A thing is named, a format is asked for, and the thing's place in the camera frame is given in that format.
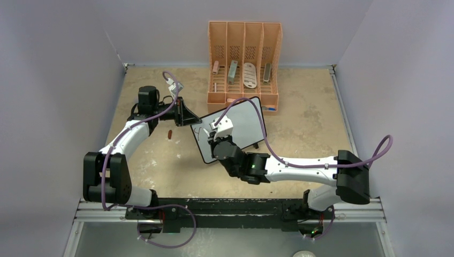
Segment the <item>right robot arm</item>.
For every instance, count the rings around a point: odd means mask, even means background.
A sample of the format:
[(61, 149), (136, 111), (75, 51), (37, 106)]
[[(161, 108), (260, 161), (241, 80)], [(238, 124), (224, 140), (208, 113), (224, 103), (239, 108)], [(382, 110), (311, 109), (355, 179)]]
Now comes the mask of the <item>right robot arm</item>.
[(369, 167), (348, 150), (324, 158), (283, 158), (266, 153), (247, 153), (228, 135), (208, 139), (211, 155), (229, 176), (252, 185), (281, 181), (319, 183), (304, 193), (302, 214), (313, 218), (341, 201), (355, 205), (370, 202)]

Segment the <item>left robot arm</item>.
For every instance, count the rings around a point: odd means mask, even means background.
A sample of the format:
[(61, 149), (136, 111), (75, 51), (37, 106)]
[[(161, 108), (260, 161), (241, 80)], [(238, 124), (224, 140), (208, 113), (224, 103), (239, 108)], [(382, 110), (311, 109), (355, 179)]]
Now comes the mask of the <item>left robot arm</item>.
[(120, 134), (99, 151), (84, 156), (82, 192), (86, 201), (136, 206), (147, 219), (159, 214), (155, 191), (132, 185), (127, 161), (159, 121), (172, 120), (176, 126), (201, 123), (181, 96), (168, 104), (159, 101), (159, 97), (156, 87), (140, 87), (138, 102)]

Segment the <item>black framed whiteboard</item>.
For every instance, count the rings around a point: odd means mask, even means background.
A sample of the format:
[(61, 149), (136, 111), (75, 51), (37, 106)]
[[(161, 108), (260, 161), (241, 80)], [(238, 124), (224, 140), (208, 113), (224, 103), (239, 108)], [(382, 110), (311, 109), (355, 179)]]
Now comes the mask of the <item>black framed whiteboard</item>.
[[(257, 96), (252, 97), (251, 100), (252, 103), (247, 101), (236, 103), (226, 114), (227, 118), (233, 122), (233, 142), (241, 149), (245, 149), (264, 140), (259, 122), (259, 120), (264, 121), (261, 102)], [(216, 161), (212, 157), (206, 131), (211, 132), (211, 123), (221, 116), (223, 111), (221, 109), (205, 115), (201, 117), (201, 123), (191, 125), (197, 147), (205, 164)]]

